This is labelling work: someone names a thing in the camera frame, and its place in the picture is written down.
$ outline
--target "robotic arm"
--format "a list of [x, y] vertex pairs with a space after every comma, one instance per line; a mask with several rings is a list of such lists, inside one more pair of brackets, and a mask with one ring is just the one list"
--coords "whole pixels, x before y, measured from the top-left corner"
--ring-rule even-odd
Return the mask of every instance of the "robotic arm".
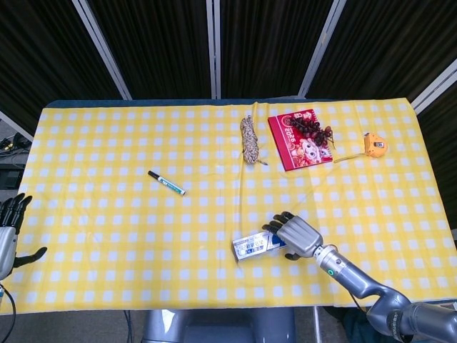
[[380, 284], [340, 254], [334, 245], [323, 245], [322, 236], [302, 218], [289, 212], [274, 216], [263, 228], [281, 238], [300, 257], [314, 257], [317, 264], [353, 296], [363, 299], [379, 296], [368, 310], [370, 324], [382, 334], [409, 342], [414, 334], [440, 342], [457, 342], [457, 312], [422, 302], [411, 303], [399, 291]]
[[19, 268], [40, 259], [47, 248], [42, 247], [30, 256], [16, 257], [16, 246], [21, 231], [24, 212], [31, 202], [31, 196], [22, 193], [0, 203], [0, 281], [10, 275], [13, 268]]

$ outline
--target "tablecloth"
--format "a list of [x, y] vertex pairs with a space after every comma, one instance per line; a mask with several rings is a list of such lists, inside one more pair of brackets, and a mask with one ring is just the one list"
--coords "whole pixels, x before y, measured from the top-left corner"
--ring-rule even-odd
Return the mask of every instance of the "tablecloth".
[[[285, 172], [267, 118], [310, 108], [332, 127], [335, 158], [362, 152], [366, 132], [387, 154]], [[268, 166], [243, 162], [249, 114]], [[5, 280], [19, 312], [352, 304], [313, 259], [236, 262], [231, 241], [283, 210], [411, 300], [457, 294], [456, 249], [405, 99], [44, 109], [20, 192], [34, 200], [17, 251], [49, 250]]]

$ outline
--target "red card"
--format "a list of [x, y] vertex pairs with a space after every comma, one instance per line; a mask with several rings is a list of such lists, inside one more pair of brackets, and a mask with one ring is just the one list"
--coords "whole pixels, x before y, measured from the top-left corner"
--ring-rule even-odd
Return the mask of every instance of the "red card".
[[317, 146], [312, 138], [306, 138], [296, 127], [290, 125], [291, 118], [299, 117], [318, 121], [312, 109], [268, 118], [279, 156], [286, 171], [333, 160], [327, 144]]

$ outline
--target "floor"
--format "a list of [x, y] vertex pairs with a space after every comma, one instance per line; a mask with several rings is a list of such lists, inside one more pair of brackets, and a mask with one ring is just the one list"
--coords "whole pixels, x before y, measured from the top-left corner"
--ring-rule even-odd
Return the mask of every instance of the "floor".
[[[15, 134], [4, 121], [0, 121], [0, 140]], [[14, 163], [26, 163], [27, 155], [17, 156]], [[0, 163], [11, 163], [0, 159]], [[0, 190], [0, 201], [14, 197], [17, 191]], [[3, 300], [3, 306], [10, 306]], [[146, 311], [132, 311], [134, 341], [140, 342]], [[297, 343], [315, 342], [313, 311], [311, 307], [295, 308]], [[343, 327], [333, 317], [319, 309], [322, 342], [347, 342]], [[11, 324], [11, 316], [0, 317], [0, 339]], [[9, 343], [44, 342], [97, 342], [121, 343], [127, 339], [127, 324], [122, 311], [78, 311], [20, 314], [16, 318]]]

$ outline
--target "black cable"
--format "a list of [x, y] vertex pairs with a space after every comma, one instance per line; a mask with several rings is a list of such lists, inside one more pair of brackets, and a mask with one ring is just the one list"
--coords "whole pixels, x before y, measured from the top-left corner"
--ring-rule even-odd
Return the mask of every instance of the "black cable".
[[30, 152], [30, 149], [18, 148], [18, 147], [15, 146], [10, 150], [0, 151], [0, 158], [4, 158], [4, 157], [15, 155], [15, 154], [22, 154], [24, 152]]
[[130, 320], [126, 310], [124, 310], [124, 316], [127, 321], [127, 327], [129, 328], [129, 333], [127, 334], [127, 343], [133, 343], [131, 341], [131, 320]]
[[130, 321], [130, 343], [134, 343], [134, 336], [135, 336], [134, 322], [131, 320], [130, 310], [127, 311], [127, 313], [129, 314], [129, 321]]
[[349, 295], [351, 296], [352, 300], [356, 303], [357, 308], [360, 309], [363, 313], [365, 313], [365, 311], [362, 310], [362, 308], [360, 307], [360, 305], [358, 304], [356, 298], [352, 295], [352, 293], [349, 292]]
[[3, 338], [3, 340], [1, 341], [1, 343], [5, 343], [9, 337], [9, 335], [13, 331], [14, 323], [16, 323], [16, 304], [14, 303], [14, 299], [13, 299], [12, 295], [8, 292], [8, 289], [6, 289], [3, 284], [0, 284], [0, 287], [4, 289], [5, 294], [8, 296], [9, 301], [11, 302], [11, 305], [13, 307], [13, 322], [11, 323], [11, 326], [10, 326], [9, 331], [6, 334], [5, 338]]
[[26, 149], [31, 146], [31, 141], [17, 132], [13, 138], [13, 145], [20, 149]]
[[24, 150], [22, 150], [22, 151], [20, 151], [20, 152], [15, 153], [15, 154], [12, 156], [12, 158], [11, 158], [11, 164], [13, 164], [13, 165], [14, 165], [15, 167], [17, 167], [17, 168], [24, 168], [24, 166], [18, 166], [16, 163], [14, 163], [14, 160], [15, 160], [15, 158], [16, 158], [18, 155], [28, 154], [29, 152], [30, 152], [30, 150], [24, 149]]

